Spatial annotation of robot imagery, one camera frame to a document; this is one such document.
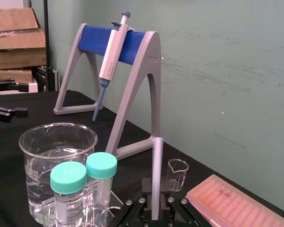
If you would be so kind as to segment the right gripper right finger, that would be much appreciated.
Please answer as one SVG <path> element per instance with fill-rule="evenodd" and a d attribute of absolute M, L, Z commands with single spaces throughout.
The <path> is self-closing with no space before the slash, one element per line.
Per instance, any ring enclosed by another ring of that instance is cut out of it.
<path fill-rule="evenodd" d="M 186 197 L 177 199 L 169 191 L 160 193 L 160 227 L 204 227 L 205 218 Z"/>

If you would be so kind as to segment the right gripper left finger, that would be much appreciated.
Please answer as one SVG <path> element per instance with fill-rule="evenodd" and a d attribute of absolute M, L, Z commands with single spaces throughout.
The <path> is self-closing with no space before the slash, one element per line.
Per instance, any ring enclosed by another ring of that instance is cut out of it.
<path fill-rule="evenodd" d="M 142 196 L 128 199 L 113 218 L 114 227 L 153 227 L 152 179 L 142 179 Z"/>

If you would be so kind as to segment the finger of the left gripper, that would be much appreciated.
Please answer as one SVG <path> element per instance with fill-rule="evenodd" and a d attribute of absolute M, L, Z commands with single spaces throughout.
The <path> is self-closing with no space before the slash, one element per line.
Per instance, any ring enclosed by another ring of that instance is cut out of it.
<path fill-rule="evenodd" d="M 0 79 L 0 91 L 17 90 L 19 92 L 29 92 L 28 83 L 16 83 L 14 79 Z"/>
<path fill-rule="evenodd" d="M 27 108 L 4 108 L 0 107 L 0 122 L 10 123 L 13 118 L 27 118 Z"/>

